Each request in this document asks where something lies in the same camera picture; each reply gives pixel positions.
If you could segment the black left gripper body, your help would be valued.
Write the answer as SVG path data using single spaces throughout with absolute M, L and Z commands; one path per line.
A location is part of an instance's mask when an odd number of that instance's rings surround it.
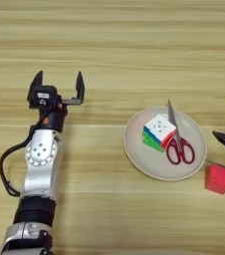
M 53 110 L 39 109 L 39 120 L 30 127 L 30 131 L 35 129 L 52 129 L 61 132 L 67 113 L 68 111 L 65 106 Z

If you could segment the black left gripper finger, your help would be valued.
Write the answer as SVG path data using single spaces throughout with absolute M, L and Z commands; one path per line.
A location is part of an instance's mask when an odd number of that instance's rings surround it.
M 79 106 L 84 102 L 85 98 L 85 83 L 82 72 L 78 72 L 76 79 L 77 95 L 71 99 L 62 99 L 62 104 L 66 106 Z
M 37 86 L 41 86 L 43 83 L 43 72 L 40 71 L 36 74 L 35 78 L 33 79 L 30 88 L 29 88 L 29 92 L 28 92 L 28 96 L 27 96 L 27 101 L 30 102 L 32 99 L 32 95 L 33 95 L 33 91 Z

